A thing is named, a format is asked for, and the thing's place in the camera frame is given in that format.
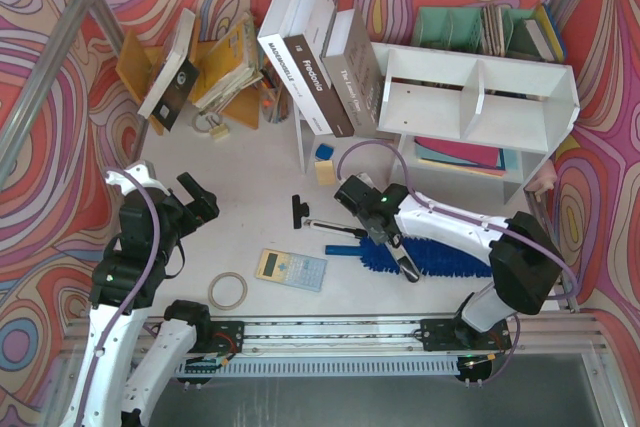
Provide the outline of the blue microfiber duster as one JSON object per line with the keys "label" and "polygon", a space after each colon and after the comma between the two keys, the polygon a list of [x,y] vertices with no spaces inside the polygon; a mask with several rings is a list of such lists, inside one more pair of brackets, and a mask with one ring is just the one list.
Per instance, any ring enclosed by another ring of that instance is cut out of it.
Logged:
{"label": "blue microfiber duster", "polygon": [[[408,255],[422,275],[431,277],[490,278],[491,267],[461,250],[442,243],[419,238],[403,241]],[[374,272],[399,274],[400,269],[384,245],[363,238],[357,245],[326,245],[329,256],[355,257]]]}

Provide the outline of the white black stapler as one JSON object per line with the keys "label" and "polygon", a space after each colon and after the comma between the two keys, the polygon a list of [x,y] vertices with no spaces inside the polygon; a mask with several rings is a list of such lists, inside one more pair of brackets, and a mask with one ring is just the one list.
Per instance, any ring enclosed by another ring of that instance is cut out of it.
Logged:
{"label": "white black stapler", "polygon": [[405,278],[411,283],[418,282],[421,274],[405,247],[400,242],[386,242],[385,246]]}

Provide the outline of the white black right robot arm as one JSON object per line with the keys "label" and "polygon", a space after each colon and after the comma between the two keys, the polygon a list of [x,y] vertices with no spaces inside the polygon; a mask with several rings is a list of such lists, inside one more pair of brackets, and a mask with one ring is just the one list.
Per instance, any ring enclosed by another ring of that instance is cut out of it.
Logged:
{"label": "white black right robot arm", "polygon": [[486,278],[455,314],[459,331],[485,333],[514,315],[538,314],[553,297],[561,257],[538,221],[526,212],[492,217],[454,208],[390,184],[375,188],[366,175],[350,176],[334,195],[358,227],[316,222],[299,196],[292,198],[293,226],[335,231],[356,246],[328,247],[331,256],[357,257],[375,272],[416,283],[424,277]]}

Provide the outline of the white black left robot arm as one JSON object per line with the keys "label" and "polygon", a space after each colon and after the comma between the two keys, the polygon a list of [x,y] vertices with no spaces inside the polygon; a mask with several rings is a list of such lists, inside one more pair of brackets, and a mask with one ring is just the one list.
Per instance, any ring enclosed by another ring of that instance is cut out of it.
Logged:
{"label": "white black left robot arm", "polygon": [[139,161],[110,167],[107,184],[120,188],[119,233],[94,269],[89,330],[82,364],[62,423],[65,426],[146,426],[175,369],[189,353],[214,348],[214,323],[206,305],[169,305],[152,346],[138,366],[131,361],[166,267],[181,241],[219,215],[216,196],[189,174],[178,182],[191,196],[184,204]]}

